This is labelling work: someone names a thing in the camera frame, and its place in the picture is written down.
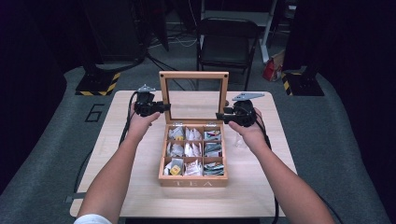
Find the black chair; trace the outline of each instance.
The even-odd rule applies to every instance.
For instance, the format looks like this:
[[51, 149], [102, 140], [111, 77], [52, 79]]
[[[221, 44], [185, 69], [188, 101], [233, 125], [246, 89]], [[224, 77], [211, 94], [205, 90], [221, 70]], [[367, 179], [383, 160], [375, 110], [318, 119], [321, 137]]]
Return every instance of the black chair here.
[[206, 66], [243, 69], [247, 76], [244, 91], [259, 39], [260, 29], [253, 21], [206, 18], [197, 26], [197, 71]]

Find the black stand base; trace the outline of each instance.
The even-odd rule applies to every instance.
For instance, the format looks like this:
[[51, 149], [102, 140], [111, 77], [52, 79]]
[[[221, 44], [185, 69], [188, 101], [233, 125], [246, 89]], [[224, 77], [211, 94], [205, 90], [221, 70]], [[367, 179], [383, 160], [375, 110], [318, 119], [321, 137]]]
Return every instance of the black stand base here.
[[119, 78], [119, 73], [106, 73], [91, 75], [86, 73], [76, 87], [76, 95], [109, 95], [113, 91]]
[[85, 75], [76, 87], [76, 95], [111, 94], [119, 80], [120, 72], [133, 68], [143, 61], [144, 58], [138, 58], [130, 65], [109, 70], [98, 68], [95, 65], [84, 66]]
[[314, 77], [306, 79], [299, 73], [284, 73], [282, 81], [287, 95], [324, 96], [323, 90]]

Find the black wire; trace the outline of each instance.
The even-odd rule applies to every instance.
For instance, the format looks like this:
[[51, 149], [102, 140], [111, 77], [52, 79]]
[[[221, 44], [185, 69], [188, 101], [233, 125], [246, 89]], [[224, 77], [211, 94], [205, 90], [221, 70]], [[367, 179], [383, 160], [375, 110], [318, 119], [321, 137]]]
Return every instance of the black wire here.
[[332, 213], [337, 217], [338, 221], [341, 224], [344, 224], [343, 220], [338, 216], [338, 214], [335, 212], [335, 210], [332, 208], [332, 206], [322, 197], [320, 196], [320, 194], [318, 194], [316, 191], [315, 193], [319, 196], [319, 198], [330, 208], [330, 210], [332, 210]]
[[[167, 68], [173, 70], [173, 71], [178, 71], [176, 68], [171, 67], [171, 66], [169, 66], [168, 64], [163, 63], [163, 62], [161, 62], [160, 60], [158, 60], [158, 59], [152, 57], [149, 53], [147, 54], [147, 57], [148, 57], [155, 65], [157, 65], [157, 66], [158, 66], [161, 70], [163, 70], [163, 71], [164, 71], [165, 69], [163, 69], [163, 68], [159, 65], [159, 63], [162, 64], [163, 66], [165, 66], [165, 67], [167, 67]], [[186, 89], [184, 89], [176, 80], [172, 79], [172, 81], [175, 82], [183, 91], [186, 90]], [[193, 84], [191, 83], [191, 80], [187, 79], [187, 81], [190, 83], [191, 88], [194, 89]]]
[[[262, 121], [262, 125], [257, 120], [256, 120], [256, 123], [257, 123], [257, 125], [259, 125], [260, 129], [262, 130], [262, 134], [264, 135], [265, 143], [272, 150], [270, 138], [267, 135], [267, 131], [265, 131], [264, 121], [262, 120], [262, 117], [259, 114], [256, 114], [256, 115], [259, 116], [260, 120]], [[274, 200], [275, 200], [275, 216], [274, 216], [274, 220], [272, 222], [273, 224], [277, 223], [277, 221], [279, 220], [279, 202], [277, 201], [277, 198], [275, 195], [274, 195]]]
[[[177, 34], [168, 35], [167, 39], [178, 38], [178, 37], [184, 38], [184, 37], [194, 36], [194, 35], [190, 35], [187, 29], [183, 29], [183, 23], [181, 20], [179, 20], [179, 24], [175, 24], [173, 27], [171, 27], [170, 29], [167, 29], [166, 31], [178, 32]], [[158, 40], [158, 38], [153, 38], [151, 40], [150, 47], [156, 46], [158, 44], [161, 44], [160, 41]]]
[[91, 149], [91, 151], [85, 157], [85, 159], [82, 162], [82, 164], [79, 166], [78, 173], [77, 173], [77, 176], [76, 176], [75, 186], [74, 186], [74, 192], [75, 193], [77, 193], [77, 190], [78, 190], [78, 180], [79, 180], [79, 176], [81, 175], [82, 167], [84, 166], [85, 162], [87, 162], [87, 159], [91, 156], [92, 152], [93, 152], [93, 149]]
[[[173, 35], [169, 35], [167, 37], [168, 40], [172, 40], [172, 39], [176, 39], [176, 40], [182, 40], [184, 38], [195, 38], [195, 35], [189, 35], [188, 33], [182, 32], [179, 34], [173, 34]], [[149, 47], [156, 47], [157, 45], [160, 45], [161, 42], [157, 37], [153, 37], [149, 43]]]
[[128, 104], [128, 115], [126, 117], [126, 122], [125, 122], [125, 126], [124, 129], [122, 131], [122, 135], [120, 137], [120, 142], [119, 145], [121, 145], [121, 143], [123, 142], [123, 140], [125, 139], [125, 135], [128, 133], [128, 129], [129, 126], [131, 124], [131, 119], [132, 116], [134, 115], [134, 113], [131, 116], [131, 106], [132, 106], [132, 101], [134, 100], [134, 96], [137, 94], [137, 91], [134, 92], [134, 94], [132, 94], [131, 98], [129, 99], [129, 104]]

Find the black cable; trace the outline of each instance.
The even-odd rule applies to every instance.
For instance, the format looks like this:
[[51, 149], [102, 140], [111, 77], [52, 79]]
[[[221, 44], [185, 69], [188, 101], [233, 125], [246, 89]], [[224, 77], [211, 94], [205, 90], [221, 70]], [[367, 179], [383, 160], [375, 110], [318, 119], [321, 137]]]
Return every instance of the black cable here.
[[128, 113], [127, 113], [128, 115], [127, 115], [127, 117], [126, 117], [126, 122], [125, 122], [124, 129], [123, 129], [123, 131], [122, 131], [122, 135], [121, 135], [121, 137], [120, 137], [119, 145], [121, 145], [121, 143], [122, 143], [123, 140], [125, 139], [126, 134], [128, 133], [128, 129], [129, 129], [129, 126], [130, 126], [130, 124], [131, 124], [131, 119], [132, 119], [132, 116], [134, 115], [134, 113], [133, 113], [132, 116], [131, 116], [132, 101], [134, 100], [134, 96], [135, 96], [136, 94], [137, 94], [137, 91], [135, 91], [134, 94], [132, 94], [131, 98], [129, 99]]
[[[178, 33], [178, 34], [168, 35], [168, 36], [167, 36], [167, 39], [168, 39], [168, 40], [176, 39], [176, 40], [181, 41], [182, 39], [187, 38], [187, 37], [189, 37], [189, 38], [195, 38], [194, 35], [189, 35], [189, 34], [187, 34], [187, 33]], [[157, 45], [160, 45], [160, 44], [161, 44], [160, 40], [159, 40], [157, 37], [153, 37], [153, 38], [151, 39], [151, 42], [150, 42], [150, 44], [149, 44], [148, 47], [149, 47], [149, 48], [151, 48], [151, 47], [156, 47]]]
[[[262, 134], [264, 135], [265, 143], [272, 150], [270, 138], [267, 135], [267, 131], [265, 131], [264, 121], [262, 120], [262, 117], [259, 114], [256, 114], [256, 115], [259, 116], [260, 120], [262, 121], [262, 125], [257, 120], [256, 120], [256, 123], [257, 123], [257, 125], [259, 125], [260, 129], [262, 130]], [[277, 221], [279, 220], [279, 202], [277, 201], [275, 195], [274, 195], [274, 200], [275, 200], [275, 216], [274, 216], [274, 220], [272, 222], [273, 224], [277, 223]]]
[[[171, 66], [169, 66], [168, 64], [163, 63], [163, 62], [161, 62], [160, 60], [158, 60], [158, 59], [152, 57], [149, 53], [147, 53], [147, 57], [148, 57], [155, 65], [157, 65], [157, 66], [158, 66], [161, 70], [163, 70], [163, 71], [164, 71], [164, 69], [159, 65], [159, 63], [162, 64], [163, 66], [165, 66], [165, 67], [167, 67], [167, 68], [173, 70], [173, 71], [178, 71], [176, 68], [171, 67]], [[194, 89], [193, 84], [191, 83], [191, 80], [189, 80], [189, 79], [187, 79], [187, 80], [188, 80], [188, 82], [190, 83], [191, 88]], [[184, 89], [176, 80], [172, 79], [172, 81], [175, 82], [183, 91], [185, 91], [185, 89]]]
[[78, 173], [77, 173], [77, 176], [76, 176], [75, 186], [74, 186], [74, 192], [75, 193], [77, 193], [77, 190], [78, 190], [78, 180], [79, 180], [79, 176], [81, 175], [82, 167], [84, 166], [85, 162], [87, 162], [87, 160], [91, 156], [92, 152], [93, 152], [93, 149], [91, 149], [91, 151], [85, 157], [85, 159], [82, 162], [82, 164], [79, 166]]
[[335, 212], [335, 210], [332, 208], [332, 206], [322, 197], [320, 196], [320, 194], [318, 194], [316, 191], [315, 193], [319, 196], [319, 198], [330, 208], [330, 210], [332, 210], [332, 213], [337, 217], [338, 221], [341, 224], [344, 224], [343, 220], [338, 216], [338, 214]]

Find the dark background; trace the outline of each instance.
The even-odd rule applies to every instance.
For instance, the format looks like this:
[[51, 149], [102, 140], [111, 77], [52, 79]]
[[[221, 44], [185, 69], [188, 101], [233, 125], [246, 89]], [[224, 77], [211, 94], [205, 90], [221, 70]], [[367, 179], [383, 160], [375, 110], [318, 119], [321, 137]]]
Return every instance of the dark background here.
[[[319, 72], [340, 95], [366, 169], [390, 220], [395, 222], [396, 3], [347, 1], [343, 13], [339, 11], [339, 3], [300, 1], [285, 68], [309, 66], [321, 37], [326, 35], [329, 19], [341, 17], [339, 33], [328, 50], [321, 52]], [[66, 87], [64, 73], [81, 66], [75, 38], [84, 47], [80, 49], [85, 52], [82, 55], [91, 62], [102, 63], [105, 56], [103, 46], [95, 38], [97, 31], [91, 28], [84, 4], [79, 1], [2, 1], [0, 10], [3, 83], [0, 190], [3, 191], [61, 102]], [[124, 12], [123, 16], [129, 17], [129, 11]], [[140, 43], [137, 28], [133, 20], [125, 26], [131, 27], [128, 34], [134, 39], [133, 48]], [[136, 55], [122, 57], [128, 60]]]

